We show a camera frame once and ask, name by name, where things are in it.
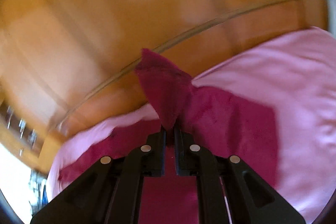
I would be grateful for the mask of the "wooden glass door cabinet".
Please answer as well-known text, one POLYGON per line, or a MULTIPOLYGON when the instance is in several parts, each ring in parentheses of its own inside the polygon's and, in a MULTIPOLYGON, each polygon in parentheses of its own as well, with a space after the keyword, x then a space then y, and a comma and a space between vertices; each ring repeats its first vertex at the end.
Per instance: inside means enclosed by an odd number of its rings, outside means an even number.
POLYGON ((1 145, 22 163, 42 173, 49 171, 49 163, 42 158, 45 137, 30 128, 14 109, 1 99, 1 145))

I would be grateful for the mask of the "pink bed cover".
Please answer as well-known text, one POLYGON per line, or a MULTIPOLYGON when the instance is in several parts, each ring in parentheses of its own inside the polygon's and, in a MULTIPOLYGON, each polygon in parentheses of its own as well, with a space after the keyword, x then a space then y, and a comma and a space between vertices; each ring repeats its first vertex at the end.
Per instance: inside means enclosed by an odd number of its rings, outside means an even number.
MULTIPOLYGON (((335 38, 320 28, 292 32, 245 51, 192 82, 274 111, 278 159, 276 184, 271 186, 312 223, 335 190, 335 38)), ((140 109, 108 118, 65 142, 49 172, 47 198, 54 199, 70 184, 58 182, 66 163, 104 140, 109 128, 135 122, 140 109)))

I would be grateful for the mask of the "crimson red small garment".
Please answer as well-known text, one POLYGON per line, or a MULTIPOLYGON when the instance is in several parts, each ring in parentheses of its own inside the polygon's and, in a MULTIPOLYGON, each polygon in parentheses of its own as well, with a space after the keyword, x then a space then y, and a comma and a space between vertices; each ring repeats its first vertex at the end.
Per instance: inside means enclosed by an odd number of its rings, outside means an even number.
MULTIPOLYGON (((73 182, 102 156, 126 156, 145 143, 148 135, 175 124, 213 154, 238 155, 266 182, 276 184, 278 141, 271 108, 219 88, 197 87, 190 75, 147 49, 135 73, 148 101, 137 112, 137 120, 109 128, 104 140, 90 144, 76 161, 66 163, 59 170, 60 184, 73 182)), ((171 146, 166 149, 165 165, 163 177, 144 180, 139 221, 197 223, 196 181, 176 174, 171 146)))

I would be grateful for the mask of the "wooden wardrobe with panels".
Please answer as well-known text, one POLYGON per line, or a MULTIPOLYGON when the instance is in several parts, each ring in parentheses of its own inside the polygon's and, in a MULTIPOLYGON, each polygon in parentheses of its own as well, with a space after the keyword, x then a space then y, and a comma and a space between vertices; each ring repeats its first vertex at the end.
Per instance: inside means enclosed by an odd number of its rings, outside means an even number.
POLYGON ((37 149, 1 142, 47 173, 77 132, 145 103, 141 50, 196 76, 281 34, 328 28, 327 0, 1 0, 1 100, 37 149))

